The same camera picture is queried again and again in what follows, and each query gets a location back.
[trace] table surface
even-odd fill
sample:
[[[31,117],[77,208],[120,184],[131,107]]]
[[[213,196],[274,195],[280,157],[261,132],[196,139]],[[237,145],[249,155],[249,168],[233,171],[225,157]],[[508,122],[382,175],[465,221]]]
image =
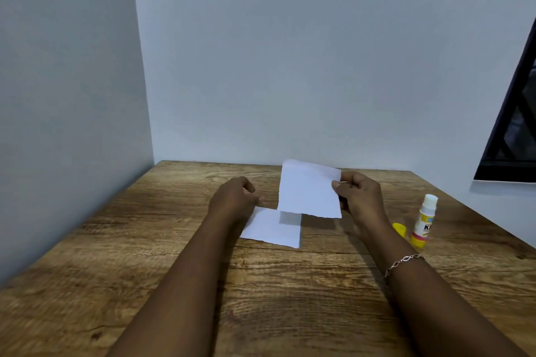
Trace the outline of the table surface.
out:
[[[362,170],[391,221],[439,197],[429,263],[536,355],[536,250],[415,174]],[[162,161],[0,292],[0,355],[102,356],[156,288],[228,178],[276,208],[281,167]],[[348,218],[302,219],[302,247],[238,239],[219,280],[214,355],[414,355]]]

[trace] glue stick label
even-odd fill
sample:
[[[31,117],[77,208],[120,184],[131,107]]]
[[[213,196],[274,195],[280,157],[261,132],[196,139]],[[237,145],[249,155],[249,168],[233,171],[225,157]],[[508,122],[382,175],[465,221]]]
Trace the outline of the glue stick label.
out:
[[[417,223],[415,223],[415,228],[413,229],[413,234],[417,236],[418,239],[424,240],[430,232],[430,226],[432,225],[433,220],[433,217],[419,213]]]

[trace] forearm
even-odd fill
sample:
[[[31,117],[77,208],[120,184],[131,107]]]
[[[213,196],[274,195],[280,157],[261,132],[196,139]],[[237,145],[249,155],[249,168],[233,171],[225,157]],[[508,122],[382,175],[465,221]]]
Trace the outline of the forearm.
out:
[[[219,266],[228,228],[205,219],[109,356],[209,353]]]
[[[371,226],[365,245],[382,274],[416,253],[388,223]],[[424,260],[401,263],[388,283],[424,355],[525,355]]]

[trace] hand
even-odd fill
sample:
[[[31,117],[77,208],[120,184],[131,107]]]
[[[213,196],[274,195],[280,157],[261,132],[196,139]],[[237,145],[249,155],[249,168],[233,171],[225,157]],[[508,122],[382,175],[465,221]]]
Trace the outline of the hand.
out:
[[[333,190],[339,195],[341,209],[352,215],[361,238],[374,225],[389,225],[378,182],[352,171],[343,172],[340,180],[332,182]]]
[[[253,192],[255,187],[246,177],[228,180],[210,199],[207,219],[223,220],[229,227],[238,221],[247,221],[259,203],[258,195]]]

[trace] person's left hand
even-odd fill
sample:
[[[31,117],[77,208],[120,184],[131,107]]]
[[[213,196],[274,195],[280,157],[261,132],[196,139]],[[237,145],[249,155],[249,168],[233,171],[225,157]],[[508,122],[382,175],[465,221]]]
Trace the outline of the person's left hand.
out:
[[[259,203],[259,196],[253,192],[255,187],[246,177],[228,180],[210,199],[207,219],[219,219],[229,226],[247,221]]]

